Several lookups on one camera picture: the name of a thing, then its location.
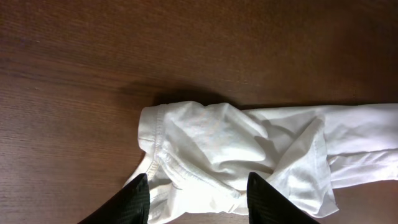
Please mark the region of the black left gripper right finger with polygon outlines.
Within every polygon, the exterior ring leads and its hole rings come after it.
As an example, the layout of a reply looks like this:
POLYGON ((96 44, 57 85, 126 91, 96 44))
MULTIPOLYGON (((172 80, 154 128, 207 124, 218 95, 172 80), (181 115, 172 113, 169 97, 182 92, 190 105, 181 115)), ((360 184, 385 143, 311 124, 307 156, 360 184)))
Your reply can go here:
POLYGON ((248 176, 247 204, 250 224, 319 224, 255 172, 248 176))

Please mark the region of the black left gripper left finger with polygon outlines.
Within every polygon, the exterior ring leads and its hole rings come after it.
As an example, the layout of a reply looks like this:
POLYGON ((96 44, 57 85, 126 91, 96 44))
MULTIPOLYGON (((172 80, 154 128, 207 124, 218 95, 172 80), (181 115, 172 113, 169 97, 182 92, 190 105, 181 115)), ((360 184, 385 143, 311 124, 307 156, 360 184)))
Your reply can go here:
POLYGON ((147 224, 150 210, 146 174, 139 174, 78 224, 147 224))

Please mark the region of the white t-shirt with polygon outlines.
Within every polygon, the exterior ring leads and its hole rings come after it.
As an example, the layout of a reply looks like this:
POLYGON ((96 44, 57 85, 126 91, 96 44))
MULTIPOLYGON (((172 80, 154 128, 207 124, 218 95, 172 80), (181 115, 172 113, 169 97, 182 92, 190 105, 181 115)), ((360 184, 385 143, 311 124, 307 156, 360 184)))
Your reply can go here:
POLYGON ((315 218, 337 211, 335 189, 397 179, 395 104, 239 110, 184 101, 144 108, 137 140, 149 223, 247 215, 251 172, 315 218))

